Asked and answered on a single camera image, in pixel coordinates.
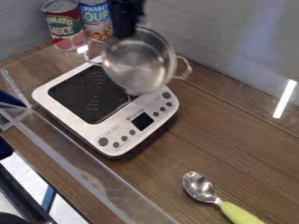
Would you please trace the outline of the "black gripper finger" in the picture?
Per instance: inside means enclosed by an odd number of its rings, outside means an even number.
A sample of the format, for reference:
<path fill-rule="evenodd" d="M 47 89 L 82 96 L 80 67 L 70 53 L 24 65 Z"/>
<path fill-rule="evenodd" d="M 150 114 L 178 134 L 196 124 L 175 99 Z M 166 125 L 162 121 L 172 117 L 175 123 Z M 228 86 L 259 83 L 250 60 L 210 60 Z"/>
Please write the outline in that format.
<path fill-rule="evenodd" d="M 146 0 L 111 0 L 110 9 L 114 35 L 120 39 L 132 36 L 146 15 Z"/>

